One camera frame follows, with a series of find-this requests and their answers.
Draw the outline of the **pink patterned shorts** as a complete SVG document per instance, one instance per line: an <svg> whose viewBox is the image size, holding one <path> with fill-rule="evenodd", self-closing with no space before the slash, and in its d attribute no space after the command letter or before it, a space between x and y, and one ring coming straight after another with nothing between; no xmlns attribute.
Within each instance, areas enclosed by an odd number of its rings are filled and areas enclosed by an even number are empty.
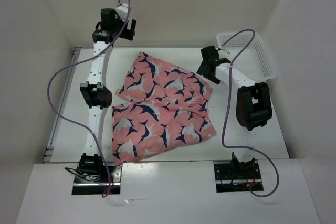
<svg viewBox="0 0 336 224"><path fill-rule="evenodd" d="M115 165L138 162L216 135L207 105L213 88L196 73L145 52L116 91L112 108Z"/></svg>

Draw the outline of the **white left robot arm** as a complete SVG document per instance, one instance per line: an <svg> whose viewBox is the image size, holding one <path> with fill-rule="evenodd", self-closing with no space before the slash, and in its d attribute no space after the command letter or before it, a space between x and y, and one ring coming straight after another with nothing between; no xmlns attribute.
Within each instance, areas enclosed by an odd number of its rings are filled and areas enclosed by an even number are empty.
<svg viewBox="0 0 336 224"><path fill-rule="evenodd" d="M102 154L104 118L112 103L112 93L106 87L106 73L116 39L132 41L135 35L134 19L131 28L127 29L130 10L127 4L119 4L115 9L101 10L101 21L96 24L92 34L93 52L96 58L92 61L86 82L80 85L80 92L88 106L89 131L77 171L80 176L87 176L87 179L93 182L110 178Z"/></svg>

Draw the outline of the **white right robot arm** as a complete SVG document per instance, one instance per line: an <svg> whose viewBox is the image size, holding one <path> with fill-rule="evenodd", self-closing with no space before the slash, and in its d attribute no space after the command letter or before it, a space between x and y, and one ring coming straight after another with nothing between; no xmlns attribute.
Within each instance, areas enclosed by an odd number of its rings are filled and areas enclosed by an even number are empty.
<svg viewBox="0 0 336 224"><path fill-rule="evenodd" d="M228 85L228 105L222 131L222 145L233 149L230 161L230 172L235 178L243 178L255 166L255 159L249 154L255 150L250 143L255 140L261 127L272 117L269 87L265 82L256 82L232 66L227 58L220 58L215 46L201 49L202 63L198 74L215 84L221 82ZM228 146L225 144L229 111L232 95L236 97L236 120L244 128L241 144Z"/></svg>

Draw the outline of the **white plastic perforated basket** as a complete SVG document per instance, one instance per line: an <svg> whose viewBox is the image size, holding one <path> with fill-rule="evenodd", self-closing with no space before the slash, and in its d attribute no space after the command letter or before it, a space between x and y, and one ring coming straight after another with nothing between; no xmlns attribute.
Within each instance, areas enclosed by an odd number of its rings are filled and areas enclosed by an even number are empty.
<svg viewBox="0 0 336 224"><path fill-rule="evenodd" d="M237 57L234 67L250 79L263 82L277 76L274 56L259 33L219 33L216 40L218 48L230 52L230 61Z"/></svg>

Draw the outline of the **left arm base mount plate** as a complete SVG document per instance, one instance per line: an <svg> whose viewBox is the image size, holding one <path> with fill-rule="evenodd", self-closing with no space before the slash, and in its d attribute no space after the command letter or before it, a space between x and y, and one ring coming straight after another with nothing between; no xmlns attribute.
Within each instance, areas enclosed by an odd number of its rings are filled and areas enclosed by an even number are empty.
<svg viewBox="0 0 336 224"><path fill-rule="evenodd" d="M109 165L110 175L112 177L112 189L109 195L119 195L121 192L121 175L122 166ZM89 176L88 174L80 175L72 169L75 178L72 186L72 195L101 195L108 188L108 178L106 175L98 177L97 175Z"/></svg>

